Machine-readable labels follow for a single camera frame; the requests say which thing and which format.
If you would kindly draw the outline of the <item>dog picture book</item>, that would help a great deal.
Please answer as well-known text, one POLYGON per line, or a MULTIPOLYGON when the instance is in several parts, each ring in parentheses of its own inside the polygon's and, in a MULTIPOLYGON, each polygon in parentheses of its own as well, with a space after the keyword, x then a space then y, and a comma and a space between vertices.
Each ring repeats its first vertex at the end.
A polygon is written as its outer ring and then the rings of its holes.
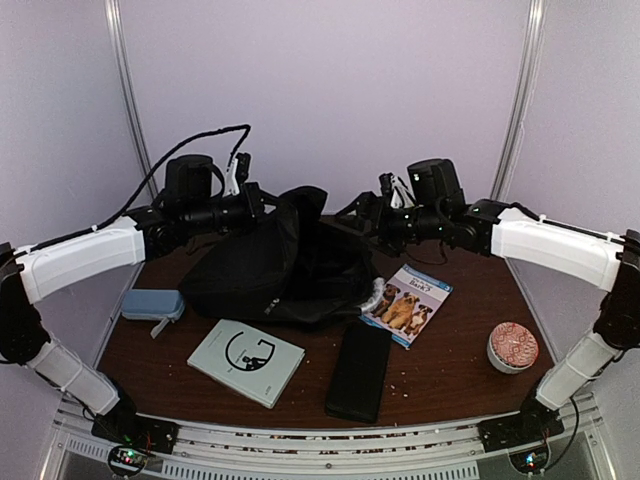
POLYGON ((383 284, 381 299, 360 319, 389 331, 396 343, 409 349, 453 290, 405 264, 383 284))

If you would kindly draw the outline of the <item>black student bag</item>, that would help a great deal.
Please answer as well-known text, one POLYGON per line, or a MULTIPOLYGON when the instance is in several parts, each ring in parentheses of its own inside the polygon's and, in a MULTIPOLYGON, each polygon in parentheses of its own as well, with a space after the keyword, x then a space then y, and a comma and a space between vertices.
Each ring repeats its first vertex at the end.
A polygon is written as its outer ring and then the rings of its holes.
POLYGON ((301 186, 244 233, 220 240, 178 290, 204 318, 314 328, 371 311, 384 281, 354 235, 322 219, 328 194, 301 186))

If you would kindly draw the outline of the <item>grey book with G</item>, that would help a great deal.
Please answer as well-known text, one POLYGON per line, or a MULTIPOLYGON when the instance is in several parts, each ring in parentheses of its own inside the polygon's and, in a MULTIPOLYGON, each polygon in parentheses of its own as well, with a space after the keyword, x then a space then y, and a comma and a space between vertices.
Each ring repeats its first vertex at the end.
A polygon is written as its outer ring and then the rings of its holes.
POLYGON ((271 409, 304 359, 305 350, 239 321, 219 320, 187 364, 271 409))

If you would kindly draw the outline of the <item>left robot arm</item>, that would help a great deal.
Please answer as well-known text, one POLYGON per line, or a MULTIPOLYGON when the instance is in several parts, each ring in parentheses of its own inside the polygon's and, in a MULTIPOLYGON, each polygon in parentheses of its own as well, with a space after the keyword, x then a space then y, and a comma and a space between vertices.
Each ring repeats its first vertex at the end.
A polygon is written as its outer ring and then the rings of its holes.
POLYGON ((1 246, 1 362, 35 371, 74 397, 112 439, 133 444, 147 430, 129 395, 46 331, 35 305, 79 281, 172 253, 191 238, 248 228, 276 198, 248 179, 250 155, 232 148, 225 170, 195 156, 153 166, 165 188, 148 206, 125 204, 104 222, 36 245, 1 246))

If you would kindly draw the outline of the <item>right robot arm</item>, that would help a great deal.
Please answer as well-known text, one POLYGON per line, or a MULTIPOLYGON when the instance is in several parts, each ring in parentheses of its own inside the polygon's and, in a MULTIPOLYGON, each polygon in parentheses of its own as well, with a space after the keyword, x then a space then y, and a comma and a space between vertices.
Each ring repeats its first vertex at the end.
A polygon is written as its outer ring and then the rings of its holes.
POLYGON ((532 387, 507 428, 510 438, 540 439, 576 392, 639 346, 639 234, 634 230, 599 233, 549 220, 519 203, 468 204, 462 193, 395 208, 389 199, 365 192, 335 219, 388 255, 399 255, 408 244, 438 240, 546 267, 604 291, 597 320, 532 387))

